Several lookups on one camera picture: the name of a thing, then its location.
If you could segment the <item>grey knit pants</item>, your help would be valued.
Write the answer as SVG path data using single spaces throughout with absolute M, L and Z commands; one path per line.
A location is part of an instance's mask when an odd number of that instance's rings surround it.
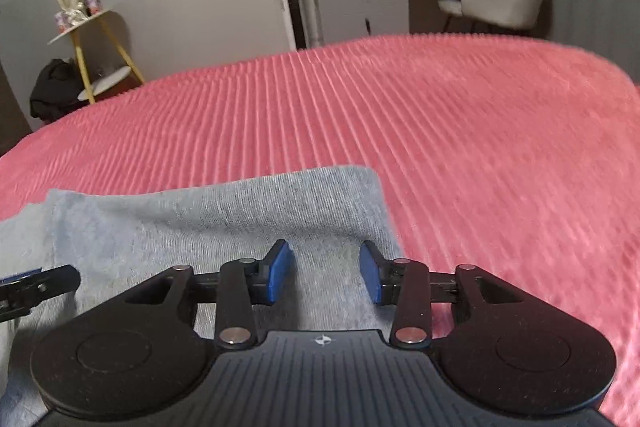
M 35 344 L 53 327 L 175 265 L 215 272 L 260 258 L 283 239 L 294 259 L 282 297 L 259 309 L 262 329 L 390 330 L 358 267 L 371 241 L 400 248 L 380 180 L 358 166 L 326 167 L 134 196 L 51 191 L 1 223 L 1 273 L 73 265 L 77 291 L 1 327 L 1 421 L 30 426 L 44 405 L 29 372 Z

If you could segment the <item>pink ribbed bedspread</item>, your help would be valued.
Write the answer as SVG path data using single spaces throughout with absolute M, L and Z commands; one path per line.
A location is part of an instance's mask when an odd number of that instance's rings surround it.
M 70 114 L 1 159 L 1 214 L 52 190 L 184 192 L 337 165 L 378 174 L 405 254 L 472 262 L 613 343 L 603 404 L 639 421 L 639 93 L 550 42 L 367 38 L 187 70 Z

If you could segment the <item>black bag on floor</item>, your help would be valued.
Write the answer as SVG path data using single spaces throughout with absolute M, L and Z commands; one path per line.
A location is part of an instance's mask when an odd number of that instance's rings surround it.
M 78 95 L 85 86 L 74 61 L 52 60 L 38 75 L 29 97 L 30 117 L 45 124 L 57 121 L 88 105 Z

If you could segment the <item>yellow-legged side table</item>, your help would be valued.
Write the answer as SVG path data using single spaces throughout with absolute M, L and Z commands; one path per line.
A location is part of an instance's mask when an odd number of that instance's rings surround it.
M 129 52 L 126 20 L 113 9 L 90 15 L 74 27 L 60 32 L 47 42 L 55 46 L 68 42 L 78 69 L 85 95 L 84 101 L 96 104 L 99 97 L 129 78 L 136 87 L 146 80 Z

